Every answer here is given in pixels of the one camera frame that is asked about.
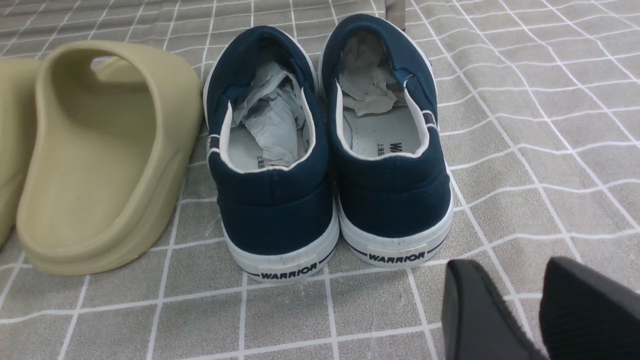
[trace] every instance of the canvas shoe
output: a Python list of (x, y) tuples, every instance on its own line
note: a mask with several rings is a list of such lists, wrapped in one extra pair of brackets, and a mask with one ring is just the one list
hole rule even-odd
[(253, 279), (294, 282), (324, 266), (340, 232), (313, 65), (258, 26), (220, 56), (204, 88), (207, 161), (228, 248)]
[(391, 23), (358, 14), (330, 35), (319, 74), (345, 240), (378, 266), (426, 261), (453, 215), (429, 60)]

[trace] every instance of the brand logo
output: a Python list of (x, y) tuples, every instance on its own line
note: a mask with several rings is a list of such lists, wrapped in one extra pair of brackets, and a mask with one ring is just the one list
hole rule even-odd
[(407, 256), (398, 256), (398, 257), (385, 257), (379, 256), (375, 254), (369, 254), (369, 260), (377, 261), (379, 263), (387, 263), (387, 264), (400, 264), (400, 263), (411, 263), (412, 261), (416, 261), (418, 259), (424, 259), (424, 255), (426, 252), (422, 251), (418, 254), (411, 254)]
[[(387, 152), (385, 144), (379, 143), (377, 144), (377, 146), (378, 146), (378, 156), (383, 156)], [(390, 143), (389, 152), (402, 152), (402, 143), (401, 142)]]
[(306, 275), (309, 272), (315, 270), (318, 268), (318, 263), (313, 263), (309, 266), (305, 266), (303, 268), (297, 269), (296, 271), (290, 271), (290, 272), (281, 272), (281, 273), (268, 273), (268, 272), (262, 272), (260, 273), (260, 276), (263, 279), (267, 279), (267, 280), (282, 280), (282, 279), (292, 279), (293, 277), (298, 277), (300, 275)]
[(389, 144), (389, 151), (390, 152), (402, 152), (402, 143), (401, 142), (390, 143)]

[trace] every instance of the gray grid mat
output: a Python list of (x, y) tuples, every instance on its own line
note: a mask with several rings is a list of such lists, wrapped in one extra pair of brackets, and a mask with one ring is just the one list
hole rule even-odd
[[(15, 235), (0, 252), (3, 359), (444, 359), (444, 266), (482, 263), (541, 344), (543, 269), (569, 256), (640, 290), (640, 2), (407, 0), (407, 33), (437, 77), (454, 227), (413, 270), (340, 243), (308, 281), (247, 279), (222, 241), (199, 136), (175, 215), (118, 270), (40, 274)], [(42, 58), (76, 40), (165, 48), (205, 76), (243, 29), (270, 24), (317, 63), (352, 13), (382, 0), (5, 0), (0, 56)]]

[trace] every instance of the beige slide sandal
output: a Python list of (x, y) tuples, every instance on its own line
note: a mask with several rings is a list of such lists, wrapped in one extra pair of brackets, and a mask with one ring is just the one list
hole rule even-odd
[[(113, 56), (92, 69), (96, 58)], [(165, 229), (203, 119), (202, 84), (177, 55), (82, 41), (53, 51), (36, 79), (38, 133), (17, 229), (38, 270), (122, 266)]]
[(15, 225), (36, 138), (35, 81), (40, 62), (0, 60), (0, 246)]

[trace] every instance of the white insole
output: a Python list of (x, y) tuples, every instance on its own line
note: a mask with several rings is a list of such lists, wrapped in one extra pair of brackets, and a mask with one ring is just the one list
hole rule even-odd
[[(305, 155), (303, 129), (297, 131), (298, 159)], [(229, 159), (240, 171), (252, 171), (269, 168), (269, 160), (262, 157), (264, 151), (246, 127), (240, 125), (231, 128), (229, 134)]]
[(344, 138), (351, 150), (367, 158), (391, 152), (413, 154), (420, 147), (420, 137), (408, 107), (395, 107), (382, 114), (357, 116), (344, 108)]

